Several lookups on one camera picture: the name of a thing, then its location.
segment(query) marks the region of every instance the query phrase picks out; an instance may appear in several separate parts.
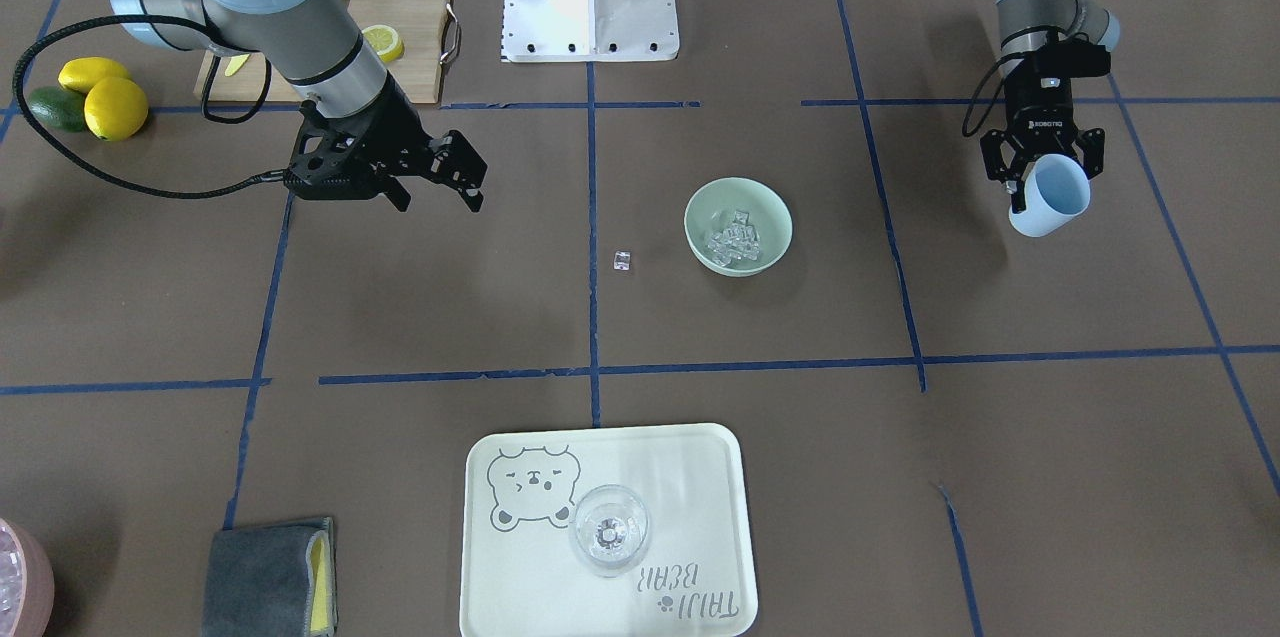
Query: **folded cloth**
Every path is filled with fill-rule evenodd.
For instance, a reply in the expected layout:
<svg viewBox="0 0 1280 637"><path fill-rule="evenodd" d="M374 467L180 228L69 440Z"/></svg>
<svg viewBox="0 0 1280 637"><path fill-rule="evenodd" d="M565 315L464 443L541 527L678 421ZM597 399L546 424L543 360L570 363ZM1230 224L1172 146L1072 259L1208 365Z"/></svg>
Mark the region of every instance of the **folded cloth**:
<svg viewBox="0 0 1280 637"><path fill-rule="evenodd" d="M333 587L333 518L219 532L201 637L329 637Z"/></svg>

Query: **light green bowl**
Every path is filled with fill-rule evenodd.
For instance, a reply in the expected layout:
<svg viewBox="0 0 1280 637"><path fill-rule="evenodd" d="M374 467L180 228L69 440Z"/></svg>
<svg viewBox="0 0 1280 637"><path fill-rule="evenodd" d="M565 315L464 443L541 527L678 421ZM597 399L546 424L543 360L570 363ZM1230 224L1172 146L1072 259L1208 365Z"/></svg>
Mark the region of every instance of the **light green bowl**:
<svg viewBox="0 0 1280 637"><path fill-rule="evenodd" d="M740 258L728 267L721 267L713 262L707 242L713 232L728 226L735 210L750 214L749 221L760 237L760 258L758 262ZM762 183L745 177L722 177L694 192L685 207L685 237L694 257L710 271L727 278L750 278L751 274L764 272L786 255L791 246L791 212L777 192Z"/></svg>

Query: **white tray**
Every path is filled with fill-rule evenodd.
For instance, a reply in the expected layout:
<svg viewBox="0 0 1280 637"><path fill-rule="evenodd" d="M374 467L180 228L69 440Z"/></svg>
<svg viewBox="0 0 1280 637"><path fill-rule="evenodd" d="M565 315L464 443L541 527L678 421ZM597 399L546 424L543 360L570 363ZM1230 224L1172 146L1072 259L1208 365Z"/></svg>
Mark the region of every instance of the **white tray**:
<svg viewBox="0 0 1280 637"><path fill-rule="evenodd" d="M602 485L650 515L648 551L614 578L588 569L568 528ZM490 435L467 455L466 490L465 637L733 637L755 622L742 455L718 423Z"/></svg>

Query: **metal handle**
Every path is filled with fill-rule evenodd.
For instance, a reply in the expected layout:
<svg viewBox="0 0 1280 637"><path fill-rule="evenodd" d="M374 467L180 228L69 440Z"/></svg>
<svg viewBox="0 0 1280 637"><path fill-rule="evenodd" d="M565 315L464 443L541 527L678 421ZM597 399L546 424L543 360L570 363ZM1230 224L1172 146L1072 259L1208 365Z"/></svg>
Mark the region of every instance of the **metal handle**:
<svg viewBox="0 0 1280 637"><path fill-rule="evenodd" d="M449 23L453 23L453 43L449 45L444 52L440 52L440 67L447 67L452 64L454 59L458 58L458 52L462 49L462 22L458 22L457 14L453 13L453 4L444 3L444 12L449 13L448 20L444 23L444 31L449 31Z"/></svg>

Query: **wooden cutting board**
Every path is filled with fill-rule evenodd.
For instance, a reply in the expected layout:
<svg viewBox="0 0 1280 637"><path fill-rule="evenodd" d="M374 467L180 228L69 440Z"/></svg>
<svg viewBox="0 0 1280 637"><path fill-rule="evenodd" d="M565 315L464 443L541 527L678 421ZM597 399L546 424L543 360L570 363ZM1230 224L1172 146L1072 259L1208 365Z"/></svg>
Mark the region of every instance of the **wooden cutting board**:
<svg viewBox="0 0 1280 637"><path fill-rule="evenodd" d="M396 81L412 104L435 104L440 100L440 52L447 26L449 0L351 0L347 12L360 27L392 26L404 41L404 55L388 64ZM262 91L262 55L251 54L236 73L225 75L228 59L223 59L209 101L255 101ZM195 93L198 97L212 61L210 52L200 64ZM268 101L298 101L293 87L279 72L271 75Z"/></svg>

